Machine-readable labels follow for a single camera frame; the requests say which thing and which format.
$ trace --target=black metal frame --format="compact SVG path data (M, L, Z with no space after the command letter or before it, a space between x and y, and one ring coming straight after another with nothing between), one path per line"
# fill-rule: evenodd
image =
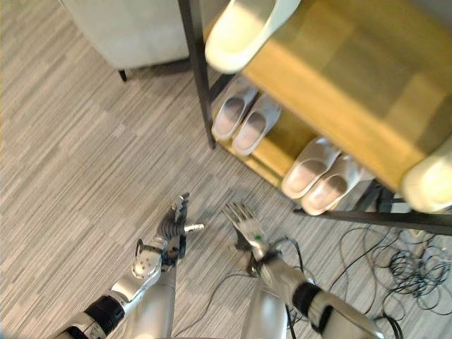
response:
M194 72L207 140L209 146L214 149L216 142L212 135L212 102L233 76L221 75L217 82L213 84L212 88L209 87L199 0L179 0L179 9L181 11L182 23L184 24L185 38L189 48L190 63Z
M213 123L212 102L233 76L222 75L211 88L209 87L199 0L178 1L209 146L215 148L216 142L211 131ZM396 201L393 199L393 193L378 182L373 181L354 210L325 212L316 216L316 218L362 222L452 235L452 215L424 214L414 211L391 213L391 206L394 202ZM376 212L366 212L373 203L376 203ZM294 212L307 215L302 209L295 209Z

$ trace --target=robotic hand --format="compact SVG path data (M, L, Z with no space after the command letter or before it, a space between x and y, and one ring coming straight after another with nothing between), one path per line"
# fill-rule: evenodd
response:
M185 225L189 194L177 198L162 219L148 245L138 240L135 259L127 272L84 312L74 316L54 339L105 339L135 309L146 290L170 269L185 251L185 234L202 230L204 225ZM171 246L179 237L178 253Z
M244 204L226 205L223 213L237 232L238 249L250 250L267 286L309 319L324 339L384 339L373 321L331 293L310 283L284 262L265 240L261 223Z

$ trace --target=white sofa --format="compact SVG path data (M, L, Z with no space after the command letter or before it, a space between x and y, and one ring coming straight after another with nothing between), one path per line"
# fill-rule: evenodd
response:
M228 0L201 0L207 25ZM74 23L118 70L189 55L177 0L60 0Z

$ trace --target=shoe rack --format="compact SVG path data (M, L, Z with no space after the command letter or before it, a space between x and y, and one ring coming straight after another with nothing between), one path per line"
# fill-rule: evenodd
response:
M452 215L364 211L370 196L398 192L403 174L452 134L450 36L409 1L378 3L304 0L241 72L284 107L280 121L249 157L235 155L230 141L221 146L280 188L303 147L323 135L378 182L356 210L320 218L452 234ZM209 88L203 51L208 29L203 34L197 22L197 0L179 0L179 7L214 146L210 127L221 94L215 99L230 77Z

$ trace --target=shelf leg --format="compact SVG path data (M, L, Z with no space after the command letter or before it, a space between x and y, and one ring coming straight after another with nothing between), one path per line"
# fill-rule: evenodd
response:
M210 100L209 82L207 75L207 61L204 55L203 24L201 21L201 7L199 0L178 0L184 24L185 38L190 53L190 63L194 72L199 103L203 113L209 146L215 148L212 134L212 102Z
M126 81L127 81L127 76L126 76L125 70L124 70L124 69L120 69L120 70L118 71L118 73L119 73L119 75L121 76L121 80L123 80L123 82L126 82Z

